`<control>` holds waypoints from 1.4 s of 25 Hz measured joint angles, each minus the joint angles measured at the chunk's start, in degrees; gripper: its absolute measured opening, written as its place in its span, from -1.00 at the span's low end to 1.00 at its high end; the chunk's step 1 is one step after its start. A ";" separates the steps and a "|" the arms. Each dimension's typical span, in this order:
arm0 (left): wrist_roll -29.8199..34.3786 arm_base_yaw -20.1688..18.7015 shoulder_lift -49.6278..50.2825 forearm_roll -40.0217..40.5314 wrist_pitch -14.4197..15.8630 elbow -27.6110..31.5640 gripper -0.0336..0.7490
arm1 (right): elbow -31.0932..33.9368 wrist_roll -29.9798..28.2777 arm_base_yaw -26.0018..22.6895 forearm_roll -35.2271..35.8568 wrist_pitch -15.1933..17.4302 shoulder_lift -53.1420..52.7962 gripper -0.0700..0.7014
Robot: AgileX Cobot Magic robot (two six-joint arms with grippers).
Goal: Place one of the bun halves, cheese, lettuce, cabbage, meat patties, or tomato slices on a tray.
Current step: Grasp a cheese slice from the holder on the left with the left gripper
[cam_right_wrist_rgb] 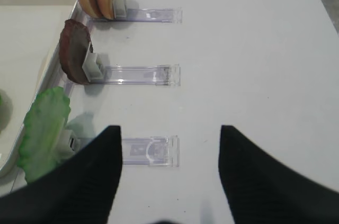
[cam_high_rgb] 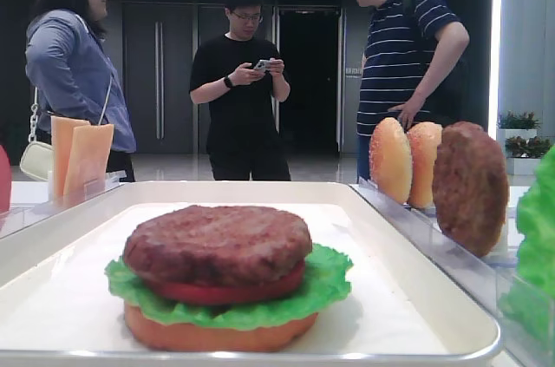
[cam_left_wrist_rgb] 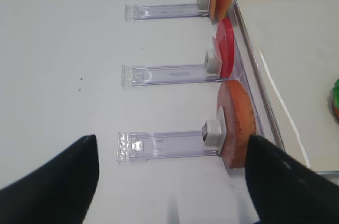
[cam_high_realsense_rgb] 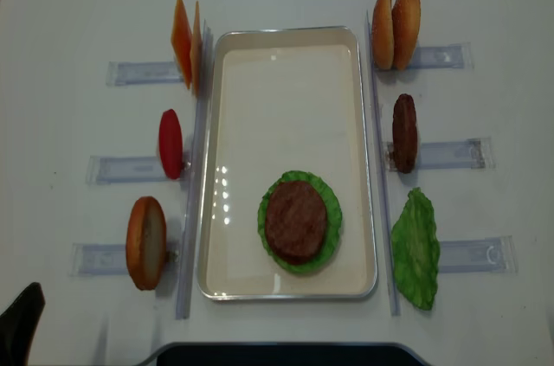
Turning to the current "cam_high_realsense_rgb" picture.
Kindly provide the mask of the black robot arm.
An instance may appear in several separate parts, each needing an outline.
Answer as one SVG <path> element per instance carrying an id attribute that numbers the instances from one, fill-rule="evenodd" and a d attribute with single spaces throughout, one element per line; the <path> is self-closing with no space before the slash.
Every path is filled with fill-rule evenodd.
<path id="1" fill-rule="evenodd" d="M 45 306 L 42 286 L 29 284 L 1 314 L 1 364 L 27 365 Z"/>

